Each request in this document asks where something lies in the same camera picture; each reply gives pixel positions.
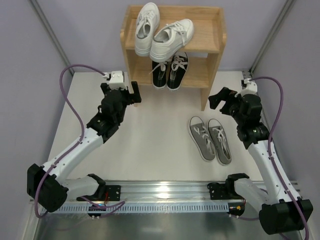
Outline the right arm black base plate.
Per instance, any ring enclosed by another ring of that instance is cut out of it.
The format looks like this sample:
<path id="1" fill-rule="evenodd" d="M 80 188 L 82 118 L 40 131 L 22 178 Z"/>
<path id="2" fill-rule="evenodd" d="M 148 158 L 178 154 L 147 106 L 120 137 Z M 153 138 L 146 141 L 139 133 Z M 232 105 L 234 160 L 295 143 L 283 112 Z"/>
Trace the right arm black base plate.
<path id="1" fill-rule="evenodd" d="M 230 200 L 232 198 L 225 183 L 210 182 L 207 184 L 207 188 L 212 201 Z"/>

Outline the white sneaker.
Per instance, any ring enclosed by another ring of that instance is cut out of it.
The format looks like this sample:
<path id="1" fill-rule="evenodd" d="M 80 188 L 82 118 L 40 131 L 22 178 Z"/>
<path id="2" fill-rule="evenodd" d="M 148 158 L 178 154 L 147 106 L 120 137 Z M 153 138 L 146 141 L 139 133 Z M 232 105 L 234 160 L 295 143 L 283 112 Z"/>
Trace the white sneaker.
<path id="1" fill-rule="evenodd" d="M 149 53 L 150 59 L 156 63 L 169 60 L 191 41 L 194 32 L 194 23 L 187 18 L 166 24 L 153 37 Z"/>
<path id="2" fill-rule="evenodd" d="M 134 50 L 138 56 L 149 56 L 154 33 L 159 23 L 158 6 L 153 2 L 148 2 L 142 7 L 136 19 Z"/>

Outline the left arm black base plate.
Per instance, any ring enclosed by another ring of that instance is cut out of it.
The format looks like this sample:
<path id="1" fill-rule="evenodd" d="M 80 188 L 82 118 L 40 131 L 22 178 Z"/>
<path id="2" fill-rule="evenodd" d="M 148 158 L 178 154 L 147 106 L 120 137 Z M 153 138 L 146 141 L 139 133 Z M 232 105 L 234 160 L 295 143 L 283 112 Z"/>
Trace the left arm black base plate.
<path id="1" fill-rule="evenodd" d="M 120 185 L 100 185 L 95 193 L 91 195 L 84 195 L 77 197 L 77 201 L 84 201 L 86 199 L 94 202 L 94 201 L 120 201 L 121 197 L 121 186 Z"/>

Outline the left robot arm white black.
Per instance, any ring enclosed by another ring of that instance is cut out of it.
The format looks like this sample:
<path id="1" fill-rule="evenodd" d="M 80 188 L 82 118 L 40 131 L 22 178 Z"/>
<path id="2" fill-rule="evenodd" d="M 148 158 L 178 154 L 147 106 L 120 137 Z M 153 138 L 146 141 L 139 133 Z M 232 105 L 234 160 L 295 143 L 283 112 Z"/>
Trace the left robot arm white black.
<path id="1" fill-rule="evenodd" d="M 48 213 L 58 210 L 69 200 L 102 201 L 108 187 L 96 174 L 68 180 L 67 177 L 91 152 L 102 146 L 119 129 L 127 106 L 142 101 L 139 86 L 131 82 L 133 93 L 127 87 L 114 89 L 111 83 L 100 85 L 104 94 L 97 114 L 81 131 L 80 136 L 52 160 L 27 170 L 27 194 Z"/>

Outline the black canvas sneaker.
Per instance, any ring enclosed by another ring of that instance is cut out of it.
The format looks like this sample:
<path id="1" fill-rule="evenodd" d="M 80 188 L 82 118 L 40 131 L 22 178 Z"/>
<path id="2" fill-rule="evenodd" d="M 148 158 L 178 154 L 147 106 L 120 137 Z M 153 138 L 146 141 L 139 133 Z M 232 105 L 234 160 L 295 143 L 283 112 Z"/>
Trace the black canvas sneaker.
<path id="1" fill-rule="evenodd" d="M 169 62 L 155 62 L 152 61 L 151 67 L 152 70 L 150 74 L 152 74 L 152 85 L 157 89 L 161 90 L 167 85 L 167 70 L 168 70 Z"/>
<path id="2" fill-rule="evenodd" d="M 186 52 L 176 52 L 170 62 L 167 88 L 177 91 L 182 85 L 184 76 L 188 70 L 189 58 Z"/>

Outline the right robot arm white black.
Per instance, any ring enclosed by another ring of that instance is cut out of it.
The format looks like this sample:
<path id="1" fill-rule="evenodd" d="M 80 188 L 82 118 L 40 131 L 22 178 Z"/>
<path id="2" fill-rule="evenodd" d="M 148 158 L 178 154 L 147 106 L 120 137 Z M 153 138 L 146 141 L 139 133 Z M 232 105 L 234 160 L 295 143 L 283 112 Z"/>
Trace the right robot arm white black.
<path id="1" fill-rule="evenodd" d="M 313 212 L 310 200 L 303 199 L 288 179 L 277 157 L 271 133 L 261 122 L 262 104 L 255 94 L 239 94 L 224 87 L 208 98 L 211 109 L 224 102 L 220 112 L 237 123 L 237 135 L 254 159 L 262 176 L 265 191 L 244 174 L 229 175 L 230 191 L 245 199 L 258 213 L 263 230 L 269 234 L 304 231 L 310 238 L 308 219 Z"/>

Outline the wooden two-tier shoe shelf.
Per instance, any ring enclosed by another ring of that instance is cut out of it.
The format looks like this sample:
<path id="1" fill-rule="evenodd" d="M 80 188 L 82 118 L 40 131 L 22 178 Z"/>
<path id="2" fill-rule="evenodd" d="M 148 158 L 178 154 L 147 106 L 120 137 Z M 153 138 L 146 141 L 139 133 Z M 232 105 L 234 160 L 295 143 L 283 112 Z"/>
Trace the wooden two-tier shoe shelf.
<path id="1" fill-rule="evenodd" d="M 124 62 L 131 81 L 139 85 L 152 84 L 152 61 L 135 53 L 136 19 L 142 5 L 127 7 L 122 27 L 120 42 Z M 189 64 L 183 87 L 200 89 L 201 110 L 205 110 L 213 82 L 227 42 L 227 30 L 224 10 L 221 7 L 159 5 L 159 27 L 182 19 L 190 19 L 194 25 L 194 35 L 189 43 L 181 49 L 188 54 Z"/>

